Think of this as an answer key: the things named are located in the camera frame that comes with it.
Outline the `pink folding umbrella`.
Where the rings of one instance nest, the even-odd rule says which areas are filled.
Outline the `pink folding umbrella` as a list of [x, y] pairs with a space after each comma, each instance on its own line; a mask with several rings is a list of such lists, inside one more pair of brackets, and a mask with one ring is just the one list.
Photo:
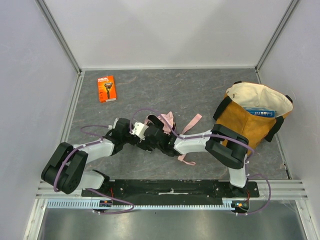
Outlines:
[[[195, 117], [184, 127], [184, 129], [182, 130], [181, 134], [185, 134], [186, 132], [188, 132], [190, 129], [192, 129], [201, 119], [202, 119], [202, 115], [200, 115], [199, 113], [195, 115]], [[153, 123], [155, 125], [155, 121], [153, 120], [153, 118], [158, 119], [162, 124], [163, 124], [163, 130], [166, 134], [171, 133], [170, 127], [172, 128], [172, 130], [176, 130], [176, 123], [174, 122], [174, 115], [173, 113], [170, 111], [167, 114], [160, 114], [159, 116], [155, 116], [153, 114], [149, 114], [145, 120], [144, 120], [144, 124], [150, 124]], [[185, 163], [186, 165], [190, 165], [190, 166], [195, 166], [196, 163], [194, 161], [185, 161], [185, 157], [186, 155], [179, 155], [178, 156], [178, 160], [182, 163]]]

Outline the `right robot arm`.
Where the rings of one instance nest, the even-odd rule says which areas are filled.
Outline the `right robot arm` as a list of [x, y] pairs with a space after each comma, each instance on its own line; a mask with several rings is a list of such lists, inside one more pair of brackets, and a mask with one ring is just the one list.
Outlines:
[[153, 148], [170, 157], [209, 153], [228, 168], [229, 183], [232, 186], [243, 189], [247, 184], [245, 160], [253, 149], [246, 137], [221, 124], [215, 124], [211, 130], [203, 133], [191, 135], [175, 132], [167, 134], [152, 125], [145, 130], [143, 136]]

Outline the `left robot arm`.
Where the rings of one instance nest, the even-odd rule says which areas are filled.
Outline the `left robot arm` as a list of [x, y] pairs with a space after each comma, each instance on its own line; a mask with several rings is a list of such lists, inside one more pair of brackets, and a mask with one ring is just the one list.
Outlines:
[[86, 165], [117, 154], [125, 144], [140, 142], [130, 130], [132, 125], [126, 118], [117, 118], [112, 125], [97, 125], [97, 128], [107, 129], [104, 136], [85, 130], [92, 127], [87, 125], [80, 130], [97, 137], [97, 140], [76, 145], [60, 143], [44, 167], [41, 179], [53, 186], [54, 192], [69, 195], [80, 189], [100, 189], [107, 176], [97, 170], [86, 171]]

